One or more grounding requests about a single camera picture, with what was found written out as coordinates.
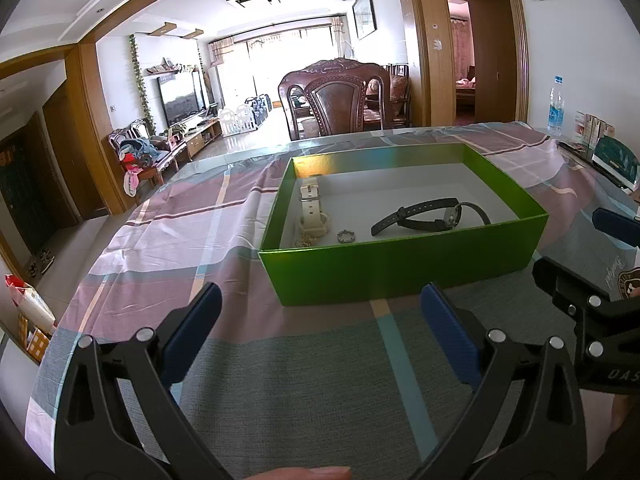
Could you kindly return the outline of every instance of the open box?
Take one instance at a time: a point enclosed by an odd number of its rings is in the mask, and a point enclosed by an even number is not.
[[[301,179],[318,176],[329,231],[296,248]],[[453,230],[425,233],[393,225],[370,227],[400,206],[435,198],[474,202],[492,220],[464,208]],[[417,220],[442,218],[443,211]],[[292,158],[260,247],[260,258],[285,306],[349,303],[417,294],[484,280],[525,267],[548,213],[511,177],[466,144],[390,146]],[[351,230],[356,241],[339,244]]]

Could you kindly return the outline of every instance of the sticker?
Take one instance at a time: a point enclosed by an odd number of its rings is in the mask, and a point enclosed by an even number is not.
[[[631,292],[639,286],[640,267],[620,272],[620,275],[618,276],[618,290],[620,291],[620,296],[622,296],[624,300],[628,300]]]

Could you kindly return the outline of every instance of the logo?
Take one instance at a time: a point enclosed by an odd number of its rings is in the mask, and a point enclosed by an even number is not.
[[[613,368],[613,370],[609,372],[607,379],[615,379],[617,381],[631,381],[632,383],[635,383],[636,381],[640,381],[640,371],[633,372],[631,370],[626,370],[625,372],[623,372],[622,370]]]
[[[620,272],[618,275],[618,290],[620,292],[620,296],[624,300],[629,299],[629,295],[631,292],[640,286],[640,267],[636,267],[632,270],[626,270],[625,272]]]

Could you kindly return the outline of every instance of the picture frame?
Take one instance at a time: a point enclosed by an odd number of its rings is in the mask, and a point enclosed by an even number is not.
[[[361,40],[373,31],[378,30],[376,13],[373,9],[373,0],[356,0],[351,6],[353,19],[356,24],[356,34]]]

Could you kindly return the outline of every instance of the water bottle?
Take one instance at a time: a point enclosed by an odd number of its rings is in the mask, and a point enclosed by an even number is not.
[[[557,75],[551,88],[551,104],[549,105],[549,120],[546,129],[550,135],[562,134],[564,120],[564,99],[562,98],[562,78]]]

